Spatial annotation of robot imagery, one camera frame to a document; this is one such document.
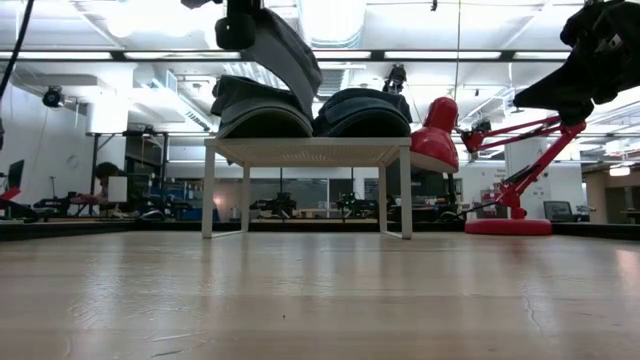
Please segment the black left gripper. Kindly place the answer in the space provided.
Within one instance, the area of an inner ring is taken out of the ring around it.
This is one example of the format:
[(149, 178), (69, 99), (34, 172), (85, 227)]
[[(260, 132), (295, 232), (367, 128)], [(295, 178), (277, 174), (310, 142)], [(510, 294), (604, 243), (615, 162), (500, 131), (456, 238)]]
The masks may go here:
[(252, 15), (263, 6), (263, 0), (227, 0), (227, 15)]

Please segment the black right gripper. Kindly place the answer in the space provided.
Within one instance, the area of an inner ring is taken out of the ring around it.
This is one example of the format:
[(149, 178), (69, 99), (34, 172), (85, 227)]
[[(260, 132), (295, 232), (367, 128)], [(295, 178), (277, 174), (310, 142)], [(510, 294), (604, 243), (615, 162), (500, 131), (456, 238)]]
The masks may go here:
[(560, 40), (580, 65), (566, 63), (520, 91), (516, 107), (558, 111), (562, 124), (575, 126), (593, 112), (592, 100), (607, 103), (640, 86), (640, 3), (584, 0)]

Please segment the white light bar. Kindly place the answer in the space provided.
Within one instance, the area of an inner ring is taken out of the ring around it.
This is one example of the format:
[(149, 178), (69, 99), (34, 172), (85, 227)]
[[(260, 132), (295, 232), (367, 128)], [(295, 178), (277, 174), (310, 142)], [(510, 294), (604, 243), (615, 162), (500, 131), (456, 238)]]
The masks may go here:
[(359, 50), (315, 50), (314, 55), (318, 60), (327, 61), (358, 61), (371, 58), (370, 51)]
[(240, 60), (239, 52), (125, 52), (124, 56), (132, 60)]
[(109, 52), (20, 52), (19, 59), (25, 60), (110, 60)]
[(416, 59), (416, 60), (494, 60), (501, 56), (500, 51), (387, 51), (386, 59)]

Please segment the dark computer monitor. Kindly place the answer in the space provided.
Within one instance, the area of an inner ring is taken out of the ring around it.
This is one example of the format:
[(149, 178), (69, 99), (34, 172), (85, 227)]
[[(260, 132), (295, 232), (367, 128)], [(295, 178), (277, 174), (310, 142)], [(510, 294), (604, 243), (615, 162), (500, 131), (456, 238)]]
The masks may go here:
[(9, 166), (8, 173), (5, 175), (4, 191), (0, 194), (0, 200), (12, 200), (21, 193), (24, 165), (25, 161), (19, 160)]
[(574, 222), (576, 220), (568, 201), (544, 201), (544, 215), (550, 222)]

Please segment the red desk lamp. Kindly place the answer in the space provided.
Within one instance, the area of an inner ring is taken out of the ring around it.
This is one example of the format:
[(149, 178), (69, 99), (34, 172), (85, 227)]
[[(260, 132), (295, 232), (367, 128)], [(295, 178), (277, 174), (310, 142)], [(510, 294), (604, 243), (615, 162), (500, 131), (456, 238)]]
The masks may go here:
[(495, 205), (510, 211), (507, 218), (467, 220), (464, 231), (477, 235), (546, 236), (552, 224), (546, 219), (529, 219), (521, 206), (520, 197), (562, 150), (585, 130), (584, 120), (566, 120), (559, 115), (510, 126), (498, 130), (462, 130), (456, 126), (457, 103), (447, 97), (435, 99), (429, 106), (423, 126), (411, 134), (410, 155), (414, 165), (428, 171), (453, 174), (459, 170), (459, 156), (452, 140), (457, 132), (470, 153), (498, 146), (506, 146), (557, 132), (559, 137), (531, 165), (503, 180)]

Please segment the white perforated metal shelf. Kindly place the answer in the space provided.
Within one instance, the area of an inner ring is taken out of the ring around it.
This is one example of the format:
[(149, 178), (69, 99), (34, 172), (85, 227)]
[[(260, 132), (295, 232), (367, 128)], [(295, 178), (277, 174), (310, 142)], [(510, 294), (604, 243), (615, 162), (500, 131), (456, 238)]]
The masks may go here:
[(203, 184), (203, 212), (201, 236), (215, 237), (213, 207), (215, 156), (220, 154), (242, 168), (241, 229), (249, 231), (250, 171), (258, 167), (320, 168), (320, 167), (376, 167), (379, 176), (379, 205), (386, 207), (386, 168), (393, 161), (400, 162), (401, 231), (388, 230), (387, 216), (382, 214), (379, 231), (382, 234), (410, 240), (413, 236), (411, 206), (409, 137), (395, 138), (252, 138), (204, 140), (205, 172)]

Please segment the blue storage bin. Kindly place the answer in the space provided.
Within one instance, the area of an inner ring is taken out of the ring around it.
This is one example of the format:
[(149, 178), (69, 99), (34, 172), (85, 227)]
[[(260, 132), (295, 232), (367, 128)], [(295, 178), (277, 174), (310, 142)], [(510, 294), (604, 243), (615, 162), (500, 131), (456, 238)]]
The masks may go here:
[[(202, 208), (190, 208), (190, 209), (182, 209), (179, 210), (176, 218), (180, 221), (198, 221), (200, 222), (202, 219), (203, 209)], [(217, 209), (214, 209), (212, 212), (212, 222), (219, 223), (220, 216)]]

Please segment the person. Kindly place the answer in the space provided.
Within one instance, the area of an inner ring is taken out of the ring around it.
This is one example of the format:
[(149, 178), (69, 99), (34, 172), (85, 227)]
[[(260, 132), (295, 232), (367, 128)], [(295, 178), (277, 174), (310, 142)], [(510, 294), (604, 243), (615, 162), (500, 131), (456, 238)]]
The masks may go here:
[(111, 162), (102, 162), (94, 168), (94, 177), (101, 190), (97, 194), (79, 194), (70, 199), (72, 204), (98, 205), (100, 212), (106, 216), (124, 218), (126, 214), (118, 203), (111, 203), (108, 198), (109, 180), (112, 177), (124, 177), (125, 173)]

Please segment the white paper sheet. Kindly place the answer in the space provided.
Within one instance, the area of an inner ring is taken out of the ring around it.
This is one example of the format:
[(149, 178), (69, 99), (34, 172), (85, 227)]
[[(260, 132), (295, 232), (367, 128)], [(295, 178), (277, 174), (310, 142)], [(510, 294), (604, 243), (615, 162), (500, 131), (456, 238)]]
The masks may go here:
[(126, 176), (108, 178), (107, 199), (109, 203), (126, 203), (128, 201), (128, 178)]

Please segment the black overhead frame beam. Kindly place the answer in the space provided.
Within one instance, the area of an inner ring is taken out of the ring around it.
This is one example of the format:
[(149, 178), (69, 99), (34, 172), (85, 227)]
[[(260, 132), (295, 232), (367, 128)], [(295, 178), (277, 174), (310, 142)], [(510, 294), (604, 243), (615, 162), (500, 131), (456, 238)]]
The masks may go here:
[[(22, 61), (32, 61), (32, 62), (240, 62), (240, 61), (249, 61), (250, 57), (247, 54), (241, 54), (240, 60), (132, 60), (128, 59), (124, 56), (125, 52), (214, 52), (220, 50), (202, 50), (202, 51), (188, 51), (188, 50), (176, 50), (176, 51), (161, 51), (161, 50), (150, 50), (150, 51), (123, 51), (123, 50), (97, 50), (97, 51), (89, 51), (89, 50), (52, 50), (53, 52), (57, 51), (65, 51), (65, 52), (109, 52), (112, 56), (110, 60), (25, 60), (20, 59)], [(358, 61), (327, 61), (327, 60), (317, 60), (320, 62), (471, 62), (471, 63), (512, 63), (512, 62), (541, 62), (541, 63), (559, 63), (566, 60), (569, 56), (567, 51), (557, 51), (557, 50), (545, 50), (545, 51), (525, 51), (525, 50), (490, 50), (490, 51), (500, 51), (501, 56), (498, 59), (494, 60), (445, 60), (445, 59), (427, 59), (427, 60), (416, 60), (416, 59), (386, 59), (384, 57), (385, 53), (389, 50), (359, 50), (359, 51), (370, 51), (371, 58), (370, 59), (361, 59)], [(49, 51), (36, 51), (36, 50), (28, 50), (25, 52), (49, 52)]]

